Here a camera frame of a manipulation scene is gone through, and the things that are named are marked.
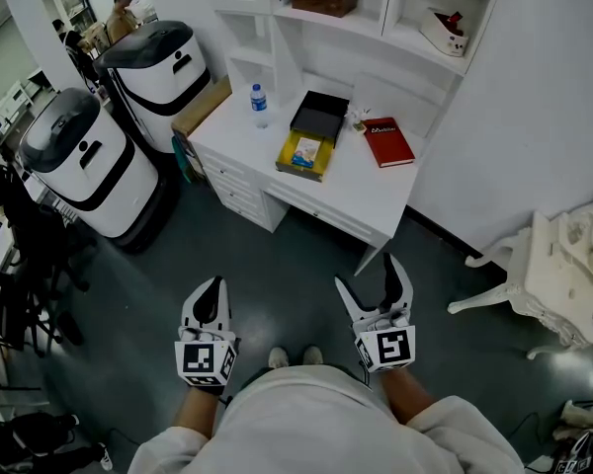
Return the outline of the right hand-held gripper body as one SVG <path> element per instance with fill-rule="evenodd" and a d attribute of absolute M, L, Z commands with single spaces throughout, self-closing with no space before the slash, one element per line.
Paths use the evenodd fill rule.
<path fill-rule="evenodd" d="M 368 373 L 406 367 L 416 360 L 416 332 L 408 310 L 372 315 L 354 322 L 352 328 Z"/>

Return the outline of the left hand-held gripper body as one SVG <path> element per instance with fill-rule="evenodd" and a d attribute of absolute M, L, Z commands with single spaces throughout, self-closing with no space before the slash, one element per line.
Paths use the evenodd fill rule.
<path fill-rule="evenodd" d="M 174 343 L 178 376 L 191 387 L 221 396 L 238 356 L 239 339 L 229 328 L 229 317 L 203 324 L 184 316 L 179 336 Z"/>

